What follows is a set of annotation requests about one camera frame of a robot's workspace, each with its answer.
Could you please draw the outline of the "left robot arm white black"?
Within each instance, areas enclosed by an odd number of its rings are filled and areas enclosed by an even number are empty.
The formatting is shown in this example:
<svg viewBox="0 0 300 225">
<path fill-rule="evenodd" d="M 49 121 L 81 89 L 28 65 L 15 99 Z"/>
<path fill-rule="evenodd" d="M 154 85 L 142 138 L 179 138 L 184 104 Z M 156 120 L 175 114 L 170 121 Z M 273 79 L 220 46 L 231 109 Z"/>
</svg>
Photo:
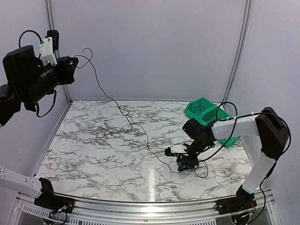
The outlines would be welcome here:
<svg viewBox="0 0 300 225">
<path fill-rule="evenodd" d="M 47 95 L 39 101 L 40 114 L 24 106 L 0 129 L 0 164 L 26 176 L 33 176 L 69 101 L 64 86 L 57 86 L 56 102 Z"/>
</svg>

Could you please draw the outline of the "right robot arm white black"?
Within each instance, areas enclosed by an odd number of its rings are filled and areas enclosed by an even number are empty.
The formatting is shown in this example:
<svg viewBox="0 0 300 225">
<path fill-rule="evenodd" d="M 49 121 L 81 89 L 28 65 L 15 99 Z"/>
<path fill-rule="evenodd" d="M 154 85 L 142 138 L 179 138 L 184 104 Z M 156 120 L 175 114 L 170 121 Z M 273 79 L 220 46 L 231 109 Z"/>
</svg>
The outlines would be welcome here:
<svg viewBox="0 0 300 225">
<path fill-rule="evenodd" d="M 256 205 L 254 192 L 269 178 L 278 160 L 291 145 L 289 126 L 272 107 L 226 119 L 216 118 L 206 125 L 190 119 L 182 129 L 192 139 L 192 143 L 169 148 L 171 154 L 177 157 L 179 171 L 193 169 L 201 162 L 198 156 L 213 148 L 216 141 L 241 138 L 246 154 L 251 158 L 252 169 L 235 197 L 229 198 L 230 203 L 218 202 L 223 209 L 242 210 Z"/>
</svg>

